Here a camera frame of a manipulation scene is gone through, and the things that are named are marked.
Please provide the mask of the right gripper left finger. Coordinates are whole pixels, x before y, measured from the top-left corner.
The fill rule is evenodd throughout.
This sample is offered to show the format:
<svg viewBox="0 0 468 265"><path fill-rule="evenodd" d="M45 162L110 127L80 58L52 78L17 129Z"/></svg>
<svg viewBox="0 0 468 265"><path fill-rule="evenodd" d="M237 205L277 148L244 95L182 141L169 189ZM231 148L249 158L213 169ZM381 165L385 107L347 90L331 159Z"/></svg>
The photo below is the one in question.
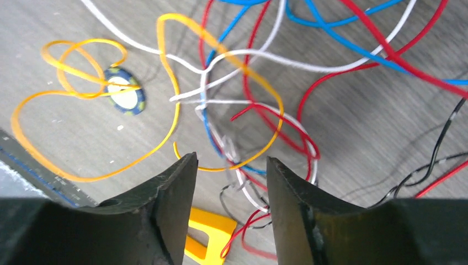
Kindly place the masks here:
<svg viewBox="0 0 468 265"><path fill-rule="evenodd" d="M181 264L196 153L95 207L1 200L2 264Z"/></svg>

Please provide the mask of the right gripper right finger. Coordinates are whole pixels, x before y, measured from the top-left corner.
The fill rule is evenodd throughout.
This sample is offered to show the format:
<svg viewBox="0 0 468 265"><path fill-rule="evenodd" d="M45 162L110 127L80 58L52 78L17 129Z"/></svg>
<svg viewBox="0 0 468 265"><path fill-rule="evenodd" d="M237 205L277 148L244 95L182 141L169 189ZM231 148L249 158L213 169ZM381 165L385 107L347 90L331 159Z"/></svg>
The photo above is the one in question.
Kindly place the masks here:
<svg viewBox="0 0 468 265"><path fill-rule="evenodd" d="M267 160L279 264L466 264L467 200L393 199L362 208Z"/></svg>

